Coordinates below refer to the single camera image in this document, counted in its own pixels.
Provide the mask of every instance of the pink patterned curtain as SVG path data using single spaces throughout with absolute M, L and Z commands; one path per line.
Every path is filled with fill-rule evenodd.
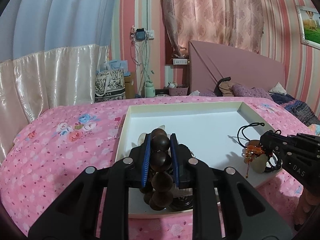
M 163 0 L 167 32 L 179 57 L 190 40 L 259 52 L 263 31 L 261 0 Z

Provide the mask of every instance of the picture frame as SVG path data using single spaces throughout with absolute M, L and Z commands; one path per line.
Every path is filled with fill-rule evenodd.
M 315 8 L 307 6 L 296 6 L 301 43 L 320 49 L 320 14 Z

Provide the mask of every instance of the white tray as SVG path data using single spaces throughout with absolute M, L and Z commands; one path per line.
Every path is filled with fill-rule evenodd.
M 124 120 L 116 161 L 129 156 L 131 149 L 137 146 L 141 133 L 150 133 L 165 125 L 165 131 L 168 134 L 175 133 L 179 143 L 185 144 L 196 158 L 220 170 L 234 167 L 245 177 L 247 165 L 241 156 L 243 148 L 238 144 L 236 136 L 241 126 L 252 122 L 264 122 L 266 125 L 245 129 L 244 133 L 249 139 L 259 139 L 264 132 L 274 131 L 244 102 L 130 106 Z M 278 172 L 257 174 L 250 169 L 247 180 L 252 186 L 258 187 Z M 139 189 L 129 189 L 130 218 L 159 218 L 191 211 L 154 211 L 145 204 Z

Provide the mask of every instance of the green grass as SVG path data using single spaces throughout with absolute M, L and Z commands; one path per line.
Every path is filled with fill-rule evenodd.
M 316 28 L 317 31 L 304 29 L 305 39 L 320 44 L 320 29 Z

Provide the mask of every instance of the green water bottle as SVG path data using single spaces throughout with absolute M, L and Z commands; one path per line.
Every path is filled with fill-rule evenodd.
M 154 98 L 156 96 L 156 90 L 151 80 L 145 83 L 146 98 Z

